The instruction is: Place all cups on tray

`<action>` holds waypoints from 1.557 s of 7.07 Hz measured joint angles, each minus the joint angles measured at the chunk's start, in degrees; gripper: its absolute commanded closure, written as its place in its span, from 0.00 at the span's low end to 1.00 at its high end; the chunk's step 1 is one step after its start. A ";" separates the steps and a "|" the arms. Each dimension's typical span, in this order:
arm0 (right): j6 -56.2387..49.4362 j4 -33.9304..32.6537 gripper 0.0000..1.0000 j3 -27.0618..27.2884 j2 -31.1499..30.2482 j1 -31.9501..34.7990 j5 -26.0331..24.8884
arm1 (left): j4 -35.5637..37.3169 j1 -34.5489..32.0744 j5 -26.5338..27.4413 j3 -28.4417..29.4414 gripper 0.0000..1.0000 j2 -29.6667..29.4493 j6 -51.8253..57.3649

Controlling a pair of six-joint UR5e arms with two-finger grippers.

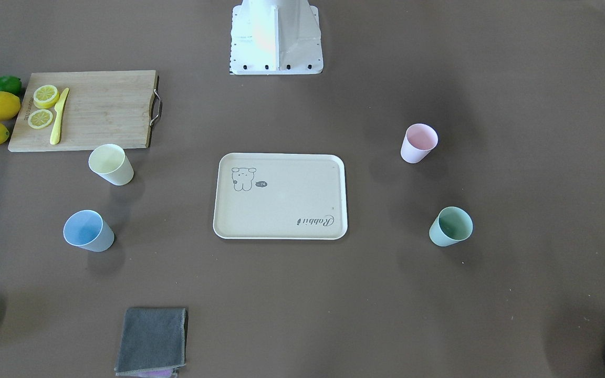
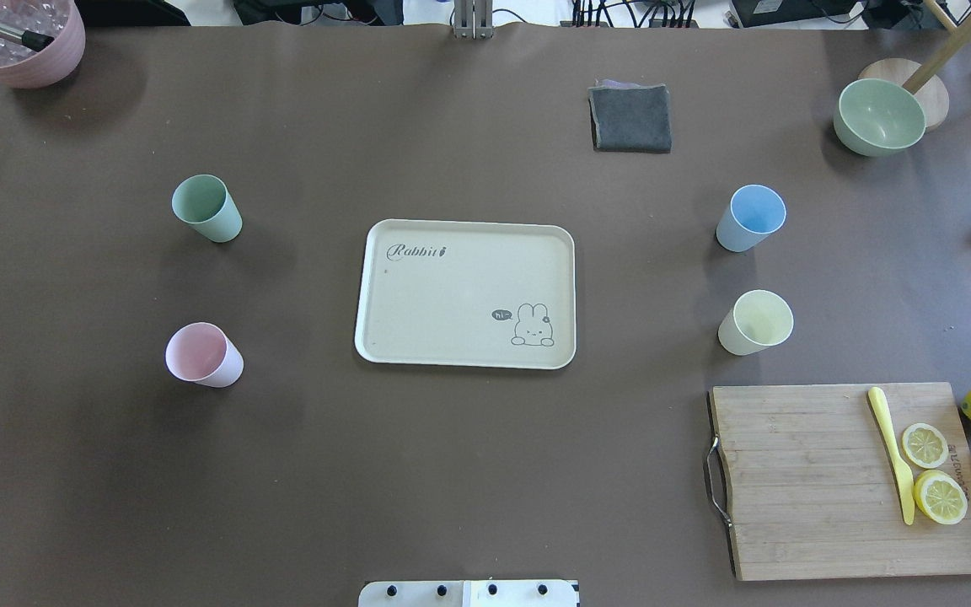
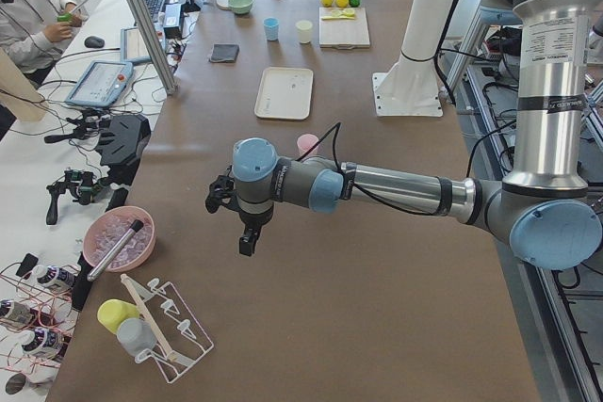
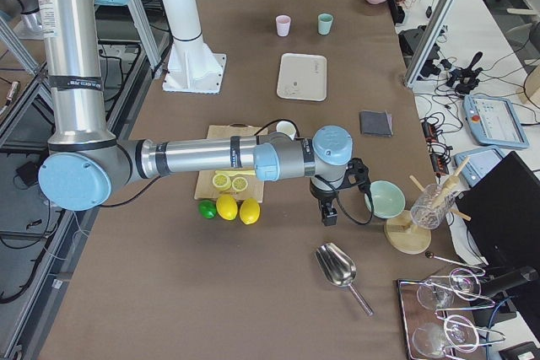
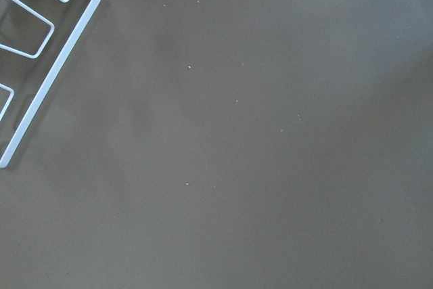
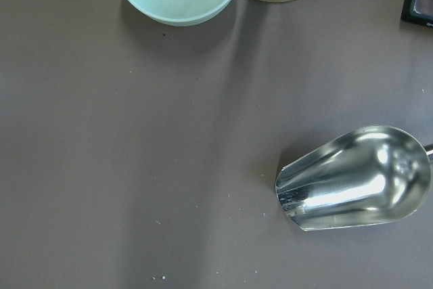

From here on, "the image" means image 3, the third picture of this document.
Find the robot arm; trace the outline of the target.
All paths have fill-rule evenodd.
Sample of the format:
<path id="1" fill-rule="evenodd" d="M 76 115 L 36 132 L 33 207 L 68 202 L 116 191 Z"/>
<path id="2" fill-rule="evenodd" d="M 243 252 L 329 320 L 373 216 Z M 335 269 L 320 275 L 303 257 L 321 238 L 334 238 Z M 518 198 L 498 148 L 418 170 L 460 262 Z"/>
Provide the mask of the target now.
<path id="1" fill-rule="evenodd" d="M 481 0 L 486 18 L 514 14 L 522 24 L 515 150 L 501 181 L 452 181 L 335 159 L 278 155 L 263 138 L 239 141 L 233 163 L 209 187 L 206 209 L 236 212 L 252 255 L 276 202 L 330 213 L 363 194 L 419 216 L 452 216 L 507 244 L 519 259 L 563 270 L 598 248 L 602 225 L 579 177 L 580 118 L 591 10 L 601 0 Z"/>

